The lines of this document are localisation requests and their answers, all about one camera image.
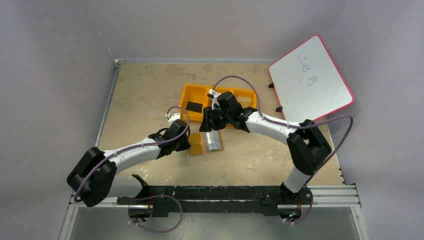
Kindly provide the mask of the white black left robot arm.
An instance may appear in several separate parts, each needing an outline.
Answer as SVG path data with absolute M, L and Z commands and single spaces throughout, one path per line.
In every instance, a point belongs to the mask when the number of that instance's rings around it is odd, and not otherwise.
M 188 150 L 191 146 L 189 130 L 187 122 L 176 119 L 169 127 L 132 145 L 105 151 L 89 148 L 66 178 L 66 183 L 75 192 L 74 201 L 93 207 L 108 197 L 118 173 L 172 152 Z

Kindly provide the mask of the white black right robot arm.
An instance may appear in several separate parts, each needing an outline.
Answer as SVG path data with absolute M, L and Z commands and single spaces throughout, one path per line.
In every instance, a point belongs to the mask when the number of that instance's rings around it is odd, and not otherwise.
M 293 194 L 307 184 L 332 152 L 330 144 L 312 120 L 290 124 L 263 114 L 254 107 L 242 107 L 229 91 L 219 93 L 210 89 L 207 97 L 211 106 L 203 108 L 199 131 L 220 131 L 231 125 L 236 130 L 263 135 L 287 145 L 294 167 L 282 185 Z

